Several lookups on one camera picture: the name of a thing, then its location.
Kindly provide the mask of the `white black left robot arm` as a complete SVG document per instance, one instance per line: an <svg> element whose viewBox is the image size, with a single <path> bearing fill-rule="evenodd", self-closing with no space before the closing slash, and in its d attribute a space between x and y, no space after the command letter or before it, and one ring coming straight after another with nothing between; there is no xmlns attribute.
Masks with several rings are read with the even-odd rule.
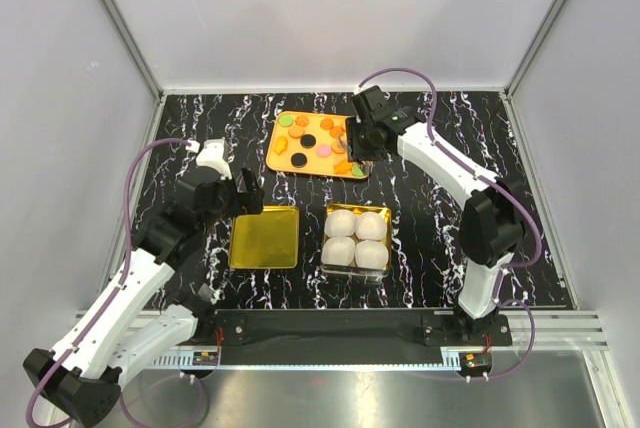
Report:
<svg viewBox="0 0 640 428"><path fill-rule="evenodd" d="M133 250L91 308L49 350L35 348L23 367L42 397L84 427L99 424L114 408L126 385L171 347L208 342L216 320L196 294L182 294L146 327L126 333L152 295L187 268L221 219L257 215L264 192L243 169L239 190L234 178L216 169L189 169L174 195L143 222Z"/></svg>

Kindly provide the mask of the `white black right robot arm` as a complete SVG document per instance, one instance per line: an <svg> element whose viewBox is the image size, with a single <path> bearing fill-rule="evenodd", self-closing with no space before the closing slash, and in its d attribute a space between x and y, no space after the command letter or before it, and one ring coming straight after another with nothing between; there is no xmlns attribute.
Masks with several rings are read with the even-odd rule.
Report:
<svg viewBox="0 0 640 428"><path fill-rule="evenodd" d="M506 271L535 263L542 252L540 230L518 198L521 183L473 162L436 133L432 114L392 107L377 86L354 94L352 104L349 160L396 155L429 175L461 208L459 245L467 265L448 329L463 343L480 342L497 322Z"/></svg>

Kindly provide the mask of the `pink round cookie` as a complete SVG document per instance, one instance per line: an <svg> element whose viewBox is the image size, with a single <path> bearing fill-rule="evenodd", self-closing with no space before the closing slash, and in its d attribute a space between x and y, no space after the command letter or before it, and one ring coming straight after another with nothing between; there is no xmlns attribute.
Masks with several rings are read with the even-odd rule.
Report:
<svg viewBox="0 0 640 428"><path fill-rule="evenodd" d="M321 144L317 147L316 153L319 157L326 158L332 154L332 148L330 145Z"/></svg>

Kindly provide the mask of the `metal serving tongs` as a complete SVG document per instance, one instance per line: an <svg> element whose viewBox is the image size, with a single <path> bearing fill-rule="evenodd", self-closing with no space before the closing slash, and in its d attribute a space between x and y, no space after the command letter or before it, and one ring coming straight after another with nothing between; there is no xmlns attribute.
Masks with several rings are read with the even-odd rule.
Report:
<svg viewBox="0 0 640 428"><path fill-rule="evenodd" d="M345 134L344 134L343 136L341 136L341 137L339 137L339 138L335 138L335 141L334 141L334 142L337 142L337 143L339 143L339 144L343 145L343 146L346 148L346 151L345 151L343 154L346 154L346 153L347 153L347 149L348 149L348 140L347 140L347 136L346 136L346 131L345 131Z"/></svg>

